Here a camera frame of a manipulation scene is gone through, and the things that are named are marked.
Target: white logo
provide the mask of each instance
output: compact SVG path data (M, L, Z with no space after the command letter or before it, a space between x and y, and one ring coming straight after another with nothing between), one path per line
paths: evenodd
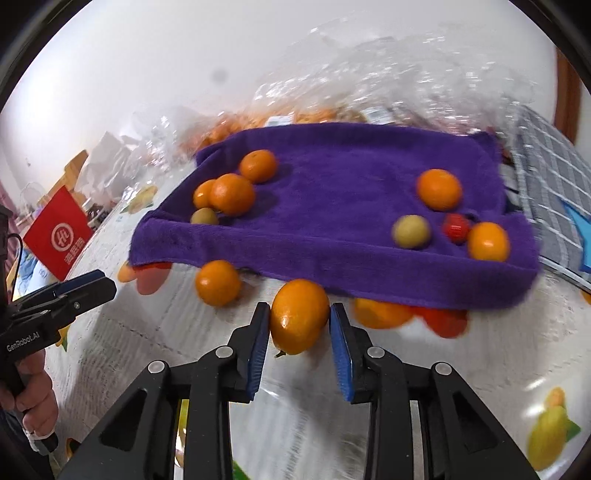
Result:
M16 350L17 348L26 345L30 342L32 342L33 340L36 340L39 338L39 333L38 332L33 332L31 335L29 335L26 338L21 338L20 340L17 340L16 342L14 342L12 345L7 345L6 346L6 350L8 350L9 352L12 352L13 350Z
M58 223L51 232L51 244L58 252L65 252L74 243L74 230L67 223Z

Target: finger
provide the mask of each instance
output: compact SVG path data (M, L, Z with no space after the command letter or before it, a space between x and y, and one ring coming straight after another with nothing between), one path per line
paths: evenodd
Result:
M24 358L19 362L17 368L23 375L40 374L45 368L45 350L39 350Z
M25 390L16 398L17 408L20 411L28 410L40 404L53 388L51 377L46 372L33 375Z
M14 397L3 384L0 384L0 407L3 410L14 409Z
M27 412L22 419L22 426L28 432L35 432L39 436L49 434L57 421L57 401L56 395L52 391L46 396L41 403L33 407Z

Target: screw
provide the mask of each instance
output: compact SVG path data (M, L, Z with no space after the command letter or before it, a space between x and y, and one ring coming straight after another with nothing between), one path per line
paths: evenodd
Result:
M452 368L448 364L439 362L437 365L435 365L435 371L439 375L449 375L450 373L452 373Z
M368 355L371 358L382 358L385 352L384 349L378 346L371 346L368 348Z
M234 353L234 350L232 350L232 347L230 346L221 346L216 350L216 356L218 358L228 358L230 356L232 356L232 354Z
M159 374L164 370L164 362L162 360L156 360L148 365L148 372L151 374Z

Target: red sign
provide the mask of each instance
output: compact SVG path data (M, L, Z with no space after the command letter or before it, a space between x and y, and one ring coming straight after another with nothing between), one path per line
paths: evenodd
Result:
M63 281L91 236L86 215L67 188L62 187L35 219L23 241Z

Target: black cable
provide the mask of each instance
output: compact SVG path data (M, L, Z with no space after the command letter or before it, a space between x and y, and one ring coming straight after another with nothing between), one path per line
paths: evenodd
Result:
M21 268L21 261L22 261L22 251L24 249L23 245L22 245L22 238L18 233L9 233L7 236L7 239L11 239L11 238L18 238L18 243L21 244L21 250L18 254L18 263L17 263L17 269L14 272L14 279L12 281L12 291L10 292L10 301L12 302L12 299L14 298L14 290L17 286L17 278L18 278L18 269Z

